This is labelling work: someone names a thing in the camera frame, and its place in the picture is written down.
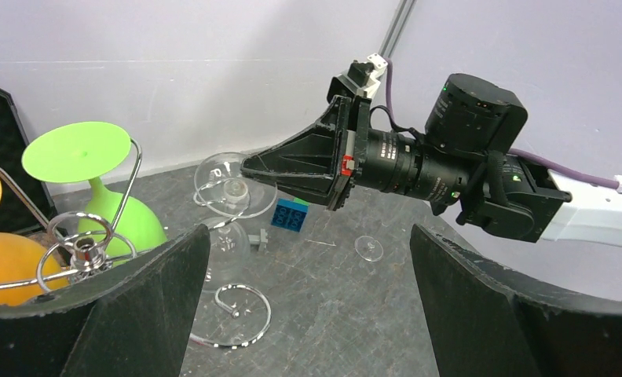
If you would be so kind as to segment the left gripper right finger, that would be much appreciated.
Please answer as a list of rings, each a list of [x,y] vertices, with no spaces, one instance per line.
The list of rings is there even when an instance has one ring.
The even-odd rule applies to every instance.
[[[622,302],[571,291],[414,225],[410,251],[442,376],[622,376]]]

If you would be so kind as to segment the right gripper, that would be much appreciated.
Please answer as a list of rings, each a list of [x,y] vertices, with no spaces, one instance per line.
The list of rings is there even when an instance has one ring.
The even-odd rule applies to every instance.
[[[366,87],[347,75],[332,78],[327,109],[304,130],[245,158],[245,178],[276,186],[306,202],[338,210],[363,186],[447,206],[468,181],[464,166],[411,129],[371,126]]]

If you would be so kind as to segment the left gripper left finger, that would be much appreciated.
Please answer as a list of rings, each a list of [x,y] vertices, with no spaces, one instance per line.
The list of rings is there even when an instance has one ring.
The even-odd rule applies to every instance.
[[[108,271],[0,306],[0,376],[176,376],[210,256],[205,225]]]

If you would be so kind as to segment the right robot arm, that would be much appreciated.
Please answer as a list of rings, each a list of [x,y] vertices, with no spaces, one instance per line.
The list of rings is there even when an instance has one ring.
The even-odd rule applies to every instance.
[[[424,131],[396,123],[377,130],[374,111],[365,93],[334,78],[319,119],[248,156],[242,174],[328,210],[362,186],[426,201],[436,215],[459,204],[459,224],[499,238],[622,247],[622,183],[571,178],[514,151],[528,114],[511,91],[452,74]]]

